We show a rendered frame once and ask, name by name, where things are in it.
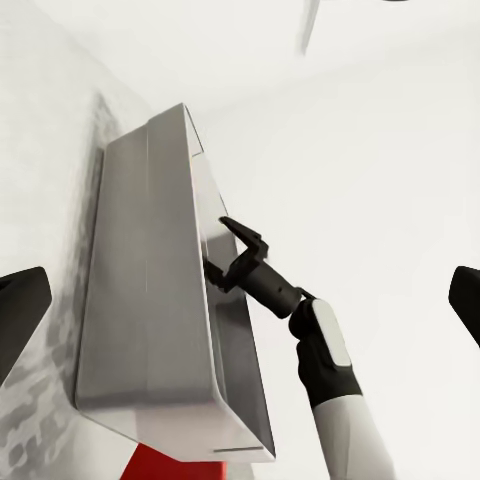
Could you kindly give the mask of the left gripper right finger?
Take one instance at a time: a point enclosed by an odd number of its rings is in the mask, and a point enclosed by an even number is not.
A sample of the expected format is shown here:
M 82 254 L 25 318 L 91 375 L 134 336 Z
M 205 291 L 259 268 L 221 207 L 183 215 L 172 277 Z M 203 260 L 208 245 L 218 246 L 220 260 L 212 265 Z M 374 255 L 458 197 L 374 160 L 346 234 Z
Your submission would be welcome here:
M 480 270 L 458 266 L 448 300 L 480 347 Z

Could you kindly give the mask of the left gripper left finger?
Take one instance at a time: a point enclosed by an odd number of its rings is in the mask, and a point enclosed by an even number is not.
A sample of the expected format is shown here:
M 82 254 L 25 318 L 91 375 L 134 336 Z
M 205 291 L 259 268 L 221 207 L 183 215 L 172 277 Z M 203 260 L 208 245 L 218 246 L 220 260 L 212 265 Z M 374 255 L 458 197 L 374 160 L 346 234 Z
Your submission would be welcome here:
M 0 387 L 52 303 L 42 266 L 0 277 Z

